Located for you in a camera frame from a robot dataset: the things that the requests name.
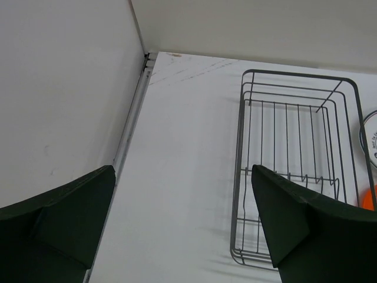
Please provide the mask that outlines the orange plastic plate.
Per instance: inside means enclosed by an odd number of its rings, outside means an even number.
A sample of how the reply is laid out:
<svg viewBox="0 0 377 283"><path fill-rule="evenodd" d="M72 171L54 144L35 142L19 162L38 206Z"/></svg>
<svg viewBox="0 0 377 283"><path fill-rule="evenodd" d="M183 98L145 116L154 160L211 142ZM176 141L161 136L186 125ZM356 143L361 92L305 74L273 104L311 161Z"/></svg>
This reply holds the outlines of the orange plastic plate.
<svg viewBox="0 0 377 283"><path fill-rule="evenodd" d="M366 189L362 195L361 207L366 210L374 211L373 197L371 188Z"/></svg>

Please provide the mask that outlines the white plate with red characters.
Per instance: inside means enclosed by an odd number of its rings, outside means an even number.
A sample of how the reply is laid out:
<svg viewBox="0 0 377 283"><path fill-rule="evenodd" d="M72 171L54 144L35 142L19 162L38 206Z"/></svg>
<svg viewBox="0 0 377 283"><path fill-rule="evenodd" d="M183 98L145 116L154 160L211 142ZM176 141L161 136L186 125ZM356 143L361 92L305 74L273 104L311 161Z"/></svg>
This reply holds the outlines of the white plate with red characters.
<svg viewBox="0 0 377 283"><path fill-rule="evenodd" d="M365 153L368 151L369 155L369 160L371 165L376 168L377 166L377 158L376 158L376 110L373 112L369 113L363 120L363 126L365 129L365 134L366 134L366 146L364 145L363 142L363 137L362 137L362 132L359 130L359 142L361 145L361 148L363 152Z"/></svg>

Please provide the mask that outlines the aluminium table edge rail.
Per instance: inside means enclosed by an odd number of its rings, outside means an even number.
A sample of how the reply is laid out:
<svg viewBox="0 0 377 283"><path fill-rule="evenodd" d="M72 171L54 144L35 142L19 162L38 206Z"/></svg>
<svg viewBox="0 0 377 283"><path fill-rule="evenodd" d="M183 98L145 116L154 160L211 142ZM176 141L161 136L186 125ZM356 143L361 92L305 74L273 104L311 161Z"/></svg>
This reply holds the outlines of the aluminium table edge rail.
<svg viewBox="0 0 377 283"><path fill-rule="evenodd" d="M149 53L144 55L143 68L141 70L141 74L140 74L140 77L138 79L138 83L137 83L133 98L131 100L130 109L129 109L128 114L127 114L127 118L126 118L126 121L125 121L123 132L122 132L122 135L121 135L121 138L120 138L120 142L118 144L117 151L116 151L115 157L113 159L113 168L115 170L115 186L114 186L112 198L110 200L108 212L107 212L107 215L106 215L106 218L105 218L104 226L102 227L99 245L101 244L103 234L104 234L107 222L108 222L108 217L109 217L109 214L110 214L110 211L111 211L111 207L113 205L113 201L114 201L115 194L116 194L116 191L117 191L117 187L118 187L118 184L119 184L119 179L120 179L120 176L121 176L123 168L124 168L124 163L125 163L125 160L127 158L127 153L128 153L129 148L130 148L130 144L131 144L131 141L132 141L132 137L133 137L133 134L134 134L134 130L135 130L135 127L136 127L136 124L137 124L138 117L140 115L140 111L141 111L141 107L143 105L145 93L147 91L147 88L148 88L148 85L149 85L149 82L150 82L150 78L151 78L152 73L153 73L156 58L157 58L157 53L155 53L155 52L149 52ZM84 277L84 280L83 280L84 283L90 282L90 279L91 279L91 276L92 276L92 273L93 273L93 270L94 270L95 260L97 258L98 250L100 248L99 245L97 246L97 250L96 250L96 253L95 253L92 268L89 269L85 274L85 277Z"/></svg>

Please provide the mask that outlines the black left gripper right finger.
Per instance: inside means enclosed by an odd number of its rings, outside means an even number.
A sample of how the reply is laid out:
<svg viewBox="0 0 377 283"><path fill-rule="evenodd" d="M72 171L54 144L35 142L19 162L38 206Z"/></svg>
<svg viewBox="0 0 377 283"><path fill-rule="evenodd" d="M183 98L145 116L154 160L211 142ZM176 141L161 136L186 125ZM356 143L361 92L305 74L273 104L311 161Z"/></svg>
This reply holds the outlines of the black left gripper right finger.
<svg viewBox="0 0 377 283"><path fill-rule="evenodd" d="M376 212L252 173L273 267L282 282L376 282Z"/></svg>

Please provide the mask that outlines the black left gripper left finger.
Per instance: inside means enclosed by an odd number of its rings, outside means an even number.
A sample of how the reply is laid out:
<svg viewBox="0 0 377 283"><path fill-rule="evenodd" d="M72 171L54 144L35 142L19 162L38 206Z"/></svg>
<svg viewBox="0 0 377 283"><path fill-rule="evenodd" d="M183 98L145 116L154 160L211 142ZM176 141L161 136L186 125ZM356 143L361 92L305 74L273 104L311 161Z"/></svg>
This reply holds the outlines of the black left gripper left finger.
<svg viewBox="0 0 377 283"><path fill-rule="evenodd" d="M1 282L83 282L115 188L105 165L1 208Z"/></svg>

